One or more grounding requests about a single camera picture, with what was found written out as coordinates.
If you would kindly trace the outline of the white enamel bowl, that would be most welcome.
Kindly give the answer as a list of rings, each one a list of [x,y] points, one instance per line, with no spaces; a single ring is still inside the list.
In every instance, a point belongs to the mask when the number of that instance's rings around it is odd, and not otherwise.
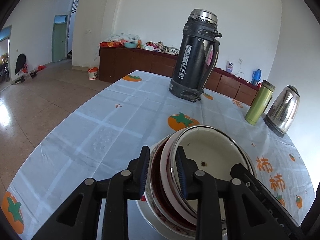
[[[193,159],[198,168],[214,178],[229,181],[230,170],[242,164],[252,175],[256,175],[247,153],[228,135],[210,126],[197,125],[177,133],[172,141],[167,161],[167,176],[171,193],[167,197],[174,209],[188,222],[195,224],[197,200],[184,200],[178,179],[175,154],[182,146],[188,159]]]

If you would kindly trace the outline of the floral white plate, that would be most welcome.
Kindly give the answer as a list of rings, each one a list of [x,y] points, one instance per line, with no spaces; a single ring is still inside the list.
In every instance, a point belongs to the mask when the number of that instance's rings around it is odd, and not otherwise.
[[[157,144],[154,144],[153,146],[150,147],[150,156],[152,156],[151,152],[152,150],[155,149],[155,146]],[[162,235],[166,239],[195,239],[195,237],[185,236],[176,232],[174,229],[171,228],[169,223],[162,222],[161,219],[157,216],[156,214],[157,209],[154,206],[154,202],[150,192],[149,171],[150,171],[150,162],[149,162],[149,170],[148,170],[148,177],[146,180],[145,192],[141,200],[137,202],[139,211],[144,217],[144,219],[147,221],[147,223],[151,227],[153,227],[160,235]]]

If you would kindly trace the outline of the pink plastic bowl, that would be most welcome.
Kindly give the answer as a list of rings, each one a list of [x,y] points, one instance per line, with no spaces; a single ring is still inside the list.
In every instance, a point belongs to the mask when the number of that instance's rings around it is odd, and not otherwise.
[[[168,198],[169,204],[173,207],[173,210],[176,211],[182,218],[184,218],[190,224],[196,225],[196,217],[192,216],[179,204],[170,187],[170,182],[172,181],[171,172],[170,172],[170,150],[173,144],[176,142],[176,139],[186,129],[187,128],[180,129],[179,131],[169,136],[169,139],[165,142],[164,148],[161,153],[159,169],[160,169],[163,189],[166,197]]]

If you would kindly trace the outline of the stainless steel electric kettle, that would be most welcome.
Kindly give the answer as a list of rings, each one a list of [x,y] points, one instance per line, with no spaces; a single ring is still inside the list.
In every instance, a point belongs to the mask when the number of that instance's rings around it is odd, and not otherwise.
[[[283,137],[296,116],[300,95],[294,86],[286,86],[264,117],[265,124],[278,137]]]

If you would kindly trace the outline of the green travel mug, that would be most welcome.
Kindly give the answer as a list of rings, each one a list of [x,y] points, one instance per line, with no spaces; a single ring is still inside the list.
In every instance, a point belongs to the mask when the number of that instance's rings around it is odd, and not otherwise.
[[[255,125],[258,122],[260,116],[268,106],[275,88],[276,87],[267,80],[263,80],[257,96],[253,100],[248,112],[245,115],[245,120],[249,124]]]

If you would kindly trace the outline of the blue thermos jug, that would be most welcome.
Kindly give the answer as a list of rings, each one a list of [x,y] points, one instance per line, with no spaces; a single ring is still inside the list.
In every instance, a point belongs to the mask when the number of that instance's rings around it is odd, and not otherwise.
[[[251,84],[254,85],[254,86],[257,86],[259,81],[260,81],[260,79],[261,79],[261,70],[257,69],[252,74]]]

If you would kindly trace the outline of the light blue printed tablecloth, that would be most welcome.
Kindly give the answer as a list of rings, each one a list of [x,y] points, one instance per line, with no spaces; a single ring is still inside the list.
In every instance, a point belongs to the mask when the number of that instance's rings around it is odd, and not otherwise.
[[[169,92],[169,78],[135,71],[88,100],[33,150],[9,185],[2,207],[12,203],[12,226],[31,239],[86,178],[110,178],[178,128],[217,128],[250,157],[258,179],[296,222],[309,211],[315,191],[307,168],[288,136],[278,137],[260,119],[244,119],[248,106],[211,90],[192,103]]]

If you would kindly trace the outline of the large black thermos flask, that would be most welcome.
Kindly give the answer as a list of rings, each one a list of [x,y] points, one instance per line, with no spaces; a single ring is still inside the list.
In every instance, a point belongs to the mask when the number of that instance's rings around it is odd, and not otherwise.
[[[217,16],[204,9],[194,9],[183,28],[183,38],[169,91],[176,97],[196,102],[217,64],[222,34],[217,30]]]

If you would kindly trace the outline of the white plastic bucket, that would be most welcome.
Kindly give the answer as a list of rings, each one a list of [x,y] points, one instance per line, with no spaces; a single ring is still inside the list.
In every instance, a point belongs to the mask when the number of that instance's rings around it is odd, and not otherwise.
[[[98,67],[89,68],[87,72],[88,72],[89,80],[96,80],[98,78],[99,68]]]

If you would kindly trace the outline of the dark red wooden sideboard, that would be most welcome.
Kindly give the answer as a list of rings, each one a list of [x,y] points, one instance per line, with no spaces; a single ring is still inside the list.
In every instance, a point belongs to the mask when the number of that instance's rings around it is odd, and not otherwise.
[[[100,47],[99,56],[99,79],[109,83],[135,70],[172,77],[177,61],[174,55],[123,47]],[[259,90],[257,86],[220,68],[213,69],[205,88],[249,106]]]

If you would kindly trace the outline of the teal basin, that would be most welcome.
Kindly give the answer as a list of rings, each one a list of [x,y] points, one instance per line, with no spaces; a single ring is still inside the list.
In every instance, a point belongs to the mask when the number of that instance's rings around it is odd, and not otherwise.
[[[138,47],[138,43],[136,42],[124,42],[125,48],[136,49]]]

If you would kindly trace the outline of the black chair with red items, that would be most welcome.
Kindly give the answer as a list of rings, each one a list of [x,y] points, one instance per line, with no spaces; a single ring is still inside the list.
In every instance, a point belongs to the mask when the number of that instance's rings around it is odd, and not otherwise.
[[[18,78],[15,80],[15,84],[22,83],[27,77],[34,79],[37,77],[38,72],[46,69],[45,65],[39,65],[37,69],[28,70],[27,57],[25,54],[20,54],[17,57],[15,74],[18,75]]]

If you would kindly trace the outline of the green door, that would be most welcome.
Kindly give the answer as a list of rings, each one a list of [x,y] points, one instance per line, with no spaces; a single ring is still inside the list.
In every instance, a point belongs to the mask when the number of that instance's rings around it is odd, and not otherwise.
[[[66,57],[67,15],[54,17],[52,35],[52,62],[59,62]]]

